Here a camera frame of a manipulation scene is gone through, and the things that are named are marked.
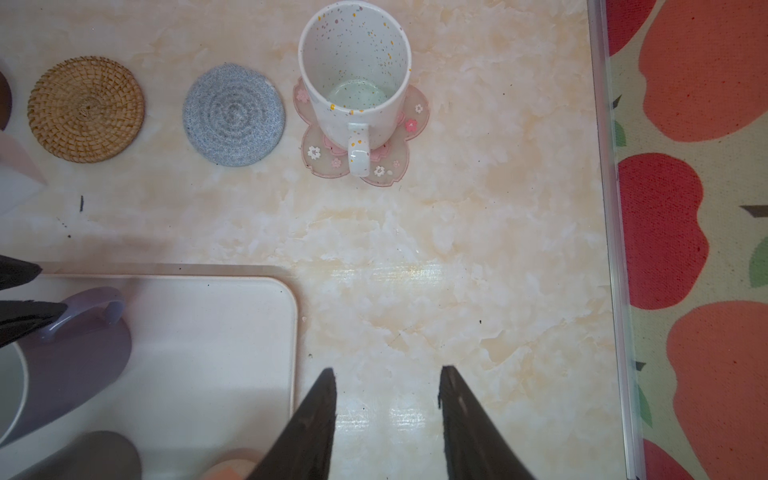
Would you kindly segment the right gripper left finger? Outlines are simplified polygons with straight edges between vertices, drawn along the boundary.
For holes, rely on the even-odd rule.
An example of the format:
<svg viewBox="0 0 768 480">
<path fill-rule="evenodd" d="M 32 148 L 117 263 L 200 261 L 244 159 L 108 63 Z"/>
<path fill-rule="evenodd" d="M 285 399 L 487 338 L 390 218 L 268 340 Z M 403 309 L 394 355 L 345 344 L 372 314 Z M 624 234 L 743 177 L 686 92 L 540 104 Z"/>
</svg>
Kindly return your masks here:
<svg viewBox="0 0 768 480">
<path fill-rule="evenodd" d="M 329 475 L 337 406 L 336 379 L 325 368 L 279 438 L 247 480 L 326 480 Z"/>
</svg>

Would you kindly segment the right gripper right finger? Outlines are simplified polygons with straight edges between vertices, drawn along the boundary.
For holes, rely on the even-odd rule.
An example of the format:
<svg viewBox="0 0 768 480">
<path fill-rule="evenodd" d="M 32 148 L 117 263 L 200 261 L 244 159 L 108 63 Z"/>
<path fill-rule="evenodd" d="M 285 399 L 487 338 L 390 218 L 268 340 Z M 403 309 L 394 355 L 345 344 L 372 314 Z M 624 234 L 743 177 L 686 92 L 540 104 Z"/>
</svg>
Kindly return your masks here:
<svg viewBox="0 0 768 480">
<path fill-rule="evenodd" d="M 454 366 L 441 370 L 438 405 L 450 480 L 534 478 Z"/>
</svg>

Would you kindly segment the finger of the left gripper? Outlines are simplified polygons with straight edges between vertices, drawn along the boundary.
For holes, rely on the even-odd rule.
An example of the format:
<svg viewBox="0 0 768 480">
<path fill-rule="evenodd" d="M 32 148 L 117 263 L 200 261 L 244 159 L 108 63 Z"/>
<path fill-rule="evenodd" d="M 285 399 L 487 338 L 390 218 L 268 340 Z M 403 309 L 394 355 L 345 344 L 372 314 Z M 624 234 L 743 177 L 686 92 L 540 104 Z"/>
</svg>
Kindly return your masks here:
<svg viewBox="0 0 768 480">
<path fill-rule="evenodd" d="M 25 285 L 40 275 L 42 268 L 31 262 L 0 256 L 0 290 Z"/>
<path fill-rule="evenodd" d="M 1 301 L 1 338 L 3 348 L 58 320 L 67 310 L 64 303 L 33 300 Z"/>
</svg>

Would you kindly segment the lavender ceramic mug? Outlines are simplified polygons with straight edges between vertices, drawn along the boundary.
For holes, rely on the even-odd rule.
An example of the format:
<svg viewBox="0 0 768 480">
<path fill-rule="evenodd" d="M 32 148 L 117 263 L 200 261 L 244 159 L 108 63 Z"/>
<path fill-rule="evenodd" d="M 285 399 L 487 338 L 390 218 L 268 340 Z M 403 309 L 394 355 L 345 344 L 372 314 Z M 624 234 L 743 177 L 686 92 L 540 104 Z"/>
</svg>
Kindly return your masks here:
<svg viewBox="0 0 768 480">
<path fill-rule="evenodd" d="M 1 348 L 1 445 L 6 446 L 72 412 L 113 384 L 132 352 L 114 287 L 63 301 L 50 325 Z"/>
</svg>

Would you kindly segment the brown wooden round coaster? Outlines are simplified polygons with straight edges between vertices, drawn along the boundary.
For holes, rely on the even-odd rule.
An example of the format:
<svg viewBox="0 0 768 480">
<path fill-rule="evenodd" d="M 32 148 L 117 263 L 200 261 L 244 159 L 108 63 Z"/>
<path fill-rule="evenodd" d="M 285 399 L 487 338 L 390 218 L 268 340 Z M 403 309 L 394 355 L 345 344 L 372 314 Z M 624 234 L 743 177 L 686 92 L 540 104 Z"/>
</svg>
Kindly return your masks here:
<svg viewBox="0 0 768 480">
<path fill-rule="evenodd" d="M 13 108 L 13 96 L 5 75 L 0 72 L 0 130 L 6 129 Z"/>
</svg>

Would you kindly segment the tan rattan round coaster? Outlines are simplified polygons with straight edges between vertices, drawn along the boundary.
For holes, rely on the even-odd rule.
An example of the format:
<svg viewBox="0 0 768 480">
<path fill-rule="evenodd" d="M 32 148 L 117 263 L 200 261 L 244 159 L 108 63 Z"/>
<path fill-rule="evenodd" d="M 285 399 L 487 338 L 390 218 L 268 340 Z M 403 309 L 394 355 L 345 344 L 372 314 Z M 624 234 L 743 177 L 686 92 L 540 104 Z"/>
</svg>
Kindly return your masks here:
<svg viewBox="0 0 768 480">
<path fill-rule="evenodd" d="M 128 148 L 145 117 L 143 91 L 132 72 L 100 56 L 67 59 L 32 89 L 27 118 L 38 143 L 73 163 L 109 160 Z"/>
</svg>

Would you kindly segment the grey woven round coaster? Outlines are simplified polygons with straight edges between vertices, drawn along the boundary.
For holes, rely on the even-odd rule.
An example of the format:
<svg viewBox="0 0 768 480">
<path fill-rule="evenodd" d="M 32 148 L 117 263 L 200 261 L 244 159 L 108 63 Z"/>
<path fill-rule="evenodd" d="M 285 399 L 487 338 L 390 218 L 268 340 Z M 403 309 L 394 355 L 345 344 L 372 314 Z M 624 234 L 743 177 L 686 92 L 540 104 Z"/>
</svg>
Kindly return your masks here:
<svg viewBox="0 0 768 480">
<path fill-rule="evenodd" d="M 266 158 L 278 146 L 285 122 L 282 97 L 271 81 L 234 63 L 200 75 L 182 109 L 192 147 L 225 167 L 245 167 Z"/>
</svg>

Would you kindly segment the pink flower coaster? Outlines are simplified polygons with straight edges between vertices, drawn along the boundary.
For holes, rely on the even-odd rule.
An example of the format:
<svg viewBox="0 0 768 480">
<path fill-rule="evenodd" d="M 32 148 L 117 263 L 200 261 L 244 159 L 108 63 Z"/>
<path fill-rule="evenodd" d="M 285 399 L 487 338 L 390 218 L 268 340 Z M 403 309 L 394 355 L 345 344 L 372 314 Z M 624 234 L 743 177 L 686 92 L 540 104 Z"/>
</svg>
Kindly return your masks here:
<svg viewBox="0 0 768 480">
<path fill-rule="evenodd" d="M 308 91 L 301 78 L 293 88 L 293 105 L 299 117 L 308 125 L 302 143 L 302 160 L 317 177 L 337 179 L 350 173 L 347 152 L 328 139 L 317 125 L 310 105 Z M 389 187 L 399 182 L 409 167 L 407 142 L 419 136 L 430 119 L 426 96 L 410 84 L 405 102 L 397 117 L 398 126 L 393 136 L 371 152 L 370 173 L 363 181 L 376 187 Z"/>
</svg>

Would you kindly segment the white ceramic mug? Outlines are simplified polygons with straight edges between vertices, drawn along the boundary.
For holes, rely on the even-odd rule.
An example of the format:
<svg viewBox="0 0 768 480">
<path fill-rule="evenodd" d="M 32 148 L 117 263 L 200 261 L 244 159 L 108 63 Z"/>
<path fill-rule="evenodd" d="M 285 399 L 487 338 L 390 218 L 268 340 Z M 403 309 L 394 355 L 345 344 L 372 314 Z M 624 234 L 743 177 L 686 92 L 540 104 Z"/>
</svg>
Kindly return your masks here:
<svg viewBox="0 0 768 480">
<path fill-rule="evenodd" d="M 412 52 L 398 21 L 365 1 L 318 11 L 298 46 L 316 123 L 347 153 L 350 173 L 371 173 L 372 153 L 394 135 L 409 86 Z"/>
</svg>

